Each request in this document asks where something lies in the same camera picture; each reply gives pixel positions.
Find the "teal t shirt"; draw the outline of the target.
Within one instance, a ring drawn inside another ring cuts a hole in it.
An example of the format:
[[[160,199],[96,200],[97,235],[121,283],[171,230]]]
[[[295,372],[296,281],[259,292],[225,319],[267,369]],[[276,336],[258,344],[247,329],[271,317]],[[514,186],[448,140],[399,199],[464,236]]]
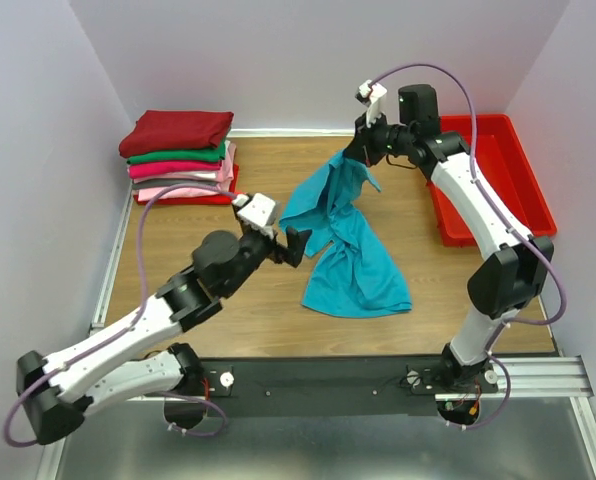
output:
[[[279,220],[283,231],[309,230],[318,256],[302,306],[340,318],[377,318],[412,310],[402,272],[354,205],[364,184],[380,191],[369,169],[338,152],[293,191]]]

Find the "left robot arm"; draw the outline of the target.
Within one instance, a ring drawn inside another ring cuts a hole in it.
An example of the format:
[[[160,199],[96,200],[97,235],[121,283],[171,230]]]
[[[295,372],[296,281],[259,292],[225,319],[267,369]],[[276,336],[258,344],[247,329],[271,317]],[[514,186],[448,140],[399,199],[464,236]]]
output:
[[[210,408],[201,361],[187,344],[174,343],[144,360],[137,354],[207,321],[270,260],[298,267],[311,237],[288,228],[286,243],[275,235],[244,229],[241,236],[218,230],[192,253],[192,263],[171,277],[138,309],[60,352],[30,351],[17,361],[17,394],[35,435],[52,444],[84,420],[117,402],[158,394]]]

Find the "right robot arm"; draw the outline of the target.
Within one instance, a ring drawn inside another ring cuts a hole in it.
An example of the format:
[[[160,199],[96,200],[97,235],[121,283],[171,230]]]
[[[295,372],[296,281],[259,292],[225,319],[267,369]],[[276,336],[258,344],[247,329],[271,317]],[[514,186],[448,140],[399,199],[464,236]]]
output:
[[[355,121],[345,156],[367,167],[406,157],[450,201],[483,259],[467,282],[471,307],[462,328],[439,360],[407,373],[414,387],[455,390],[485,372],[504,328],[541,293],[554,247],[518,220],[491,187],[474,157],[476,140],[443,130],[432,86],[399,89],[397,124],[389,123],[383,111],[386,94],[371,80],[358,88],[356,98],[366,110]]]

